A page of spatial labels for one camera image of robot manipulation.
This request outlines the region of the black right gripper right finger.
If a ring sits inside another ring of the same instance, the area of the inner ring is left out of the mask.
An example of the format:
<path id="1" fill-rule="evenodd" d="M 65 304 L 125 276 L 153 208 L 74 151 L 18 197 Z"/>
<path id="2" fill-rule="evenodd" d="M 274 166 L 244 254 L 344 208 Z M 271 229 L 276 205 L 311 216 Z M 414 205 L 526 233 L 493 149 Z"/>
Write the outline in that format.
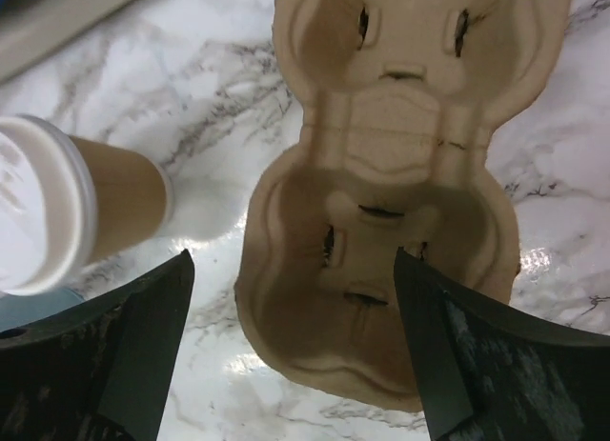
<path id="1" fill-rule="evenodd" d="M 431 439 L 608 439 L 608 336 L 504 305 L 404 249 L 394 281 Z"/>

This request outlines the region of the single kraft paper cup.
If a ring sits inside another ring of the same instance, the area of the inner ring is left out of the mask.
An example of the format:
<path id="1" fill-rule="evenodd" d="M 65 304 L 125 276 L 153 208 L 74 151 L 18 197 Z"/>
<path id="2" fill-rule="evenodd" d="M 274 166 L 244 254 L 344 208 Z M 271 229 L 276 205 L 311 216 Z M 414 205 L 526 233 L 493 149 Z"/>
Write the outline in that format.
<path id="1" fill-rule="evenodd" d="M 145 155 L 73 137 L 94 188 L 95 239 L 86 262 L 92 264 L 157 235 L 173 213 L 173 187 L 167 174 Z"/>

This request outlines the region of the single white cup lid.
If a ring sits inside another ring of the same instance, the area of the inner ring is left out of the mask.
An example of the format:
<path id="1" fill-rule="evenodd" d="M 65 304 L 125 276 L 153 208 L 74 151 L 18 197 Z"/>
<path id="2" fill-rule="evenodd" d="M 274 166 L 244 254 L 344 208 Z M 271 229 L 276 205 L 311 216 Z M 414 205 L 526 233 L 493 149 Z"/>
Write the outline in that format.
<path id="1" fill-rule="evenodd" d="M 27 115 L 1 120 L 1 290 L 51 291 L 81 270 L 97 234 L 91 172 L 74 138 Z"/>

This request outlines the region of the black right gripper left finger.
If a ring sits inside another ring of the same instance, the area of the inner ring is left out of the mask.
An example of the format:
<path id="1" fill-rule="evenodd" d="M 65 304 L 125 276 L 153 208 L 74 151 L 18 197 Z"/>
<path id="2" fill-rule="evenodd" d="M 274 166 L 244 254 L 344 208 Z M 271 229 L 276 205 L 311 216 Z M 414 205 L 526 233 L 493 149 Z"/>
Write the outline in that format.
<path id="1" fill-rule="evenodd" d="M 188 316 L 188 251 L 1 334 L 4 440 L 154 440 Z"/>

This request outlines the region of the brown pulp cup carrier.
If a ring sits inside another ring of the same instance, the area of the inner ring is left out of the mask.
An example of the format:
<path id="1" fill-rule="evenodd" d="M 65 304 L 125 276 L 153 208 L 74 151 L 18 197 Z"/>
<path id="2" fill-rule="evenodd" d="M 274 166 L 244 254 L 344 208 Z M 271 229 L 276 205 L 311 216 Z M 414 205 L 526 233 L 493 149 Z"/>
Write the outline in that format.
<path id="1" fill-rule="evenodd" d="M 234 293 L 246 338 L 297 384 L 418 412 L 393 278 L 404 248 L 507 303 L 514 209 L 493 133 L 556 65 L 571 0 L 274 0 L 297 143 L 261 175 Z"/>

